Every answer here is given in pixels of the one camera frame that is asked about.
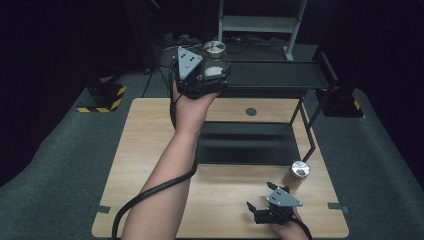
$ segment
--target hazard stripe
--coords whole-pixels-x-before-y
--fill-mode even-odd
[[[116,94],[116,100],[112,103],[112,106],[110,106],[110,108],[77,106],[77,112],[81,112],[81,113],[88,113],[88,112],[107,113],[107,112],[115,111],[116,108],[119,106],[119,104],[121,104],[122,96],[124,95],[124,92],[125,92],[126,89],[127,89],[126,86],[123,86],[119,89],[118,93]]]
[[[353,103],[355,104],[356,110],[361,109],[361,106],[359,105],[359,102],[356,101],[356,99],[355,99],[355,101]]]
[[[121,87],[121,89],[119,89],[119,92],[117,94],[118,99],[115,102],[113,102],[112,106],[110,107],[110,110],[114,110],[115,108],[119,106],[119,104],[121,104],[122,95],[124,94],[126,89],[127,89],[126,86],[123,86]]]
[[[98,107],[77,107],[77,112],[106,113],[106,112],[110,112],[110,110],[108,108],[98,108]]]
[[[119,89],[119,92],[117,94],[117,96],[124,94],[125,90],[127,89],[126,86],[121,87],[121,89]]]

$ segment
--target metal can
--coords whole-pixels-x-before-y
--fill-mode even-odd
[[[294,162],[283,177],[283,185],[290,190],[297,190],[300,184],[308,177],[311,168],[302,161]]]
[[[206,60],[209,61],[222,61],[224,60],[226,47],[223,42],[210,41],[203,46],[203,53]]]

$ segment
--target yellow and black tape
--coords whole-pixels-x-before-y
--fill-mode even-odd
[[[77,112],[88,113],[88,112],[97,112],[97,113],[107,113],[115,111],[119,104],[121,104],[122,97],[126,90],[126,86],[122,86],[116,95],[112,99],[108,99],[107,106],[77,106]]]
[[[353,104],[355,104],[355,107],[356,107],[356,110],[360,110],[361,109],[361,105],[359,105],[359,102],[358,101],[356,101],[356,99],[355,99],[355,101],[353,102]]]
[[[110,107],[111,111],[115,110],[119,106],[119,104],[121,104],[121,99],[126,89],[127,89],[126,86],[122,86],[119,89],[118,94],[116,95],[116,100],[113,102],[112,106]]]
[[[101,108],[101,107],[77,107],[77,112],[99,112],[106,113],[111,112],[109,108]]]

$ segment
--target hand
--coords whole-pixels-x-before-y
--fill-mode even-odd
[[[302,221],[300,218],[300,215],[297,213],[297,209],[293,208],[293,212],[295,217]],[[278,236],[282,240],[308,240],[308,237],[306,236],[303,229],[299,226],[299,224],[288,221],[284,225],[281,224],[270,224],[270,228],[278,234]]]
[[[181,96],[177,91],[175,82],[173,83],[173,95],[176,103],[176,134],[194,134],[198,136],[200,129],[205,122],[209,106],[219,93],[211,93],[199,99],[190,99],[186,96]]]

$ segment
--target white shelf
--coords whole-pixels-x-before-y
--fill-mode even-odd
[[[296,18],[228,16],[222,18],[223,31],[292,33]]]

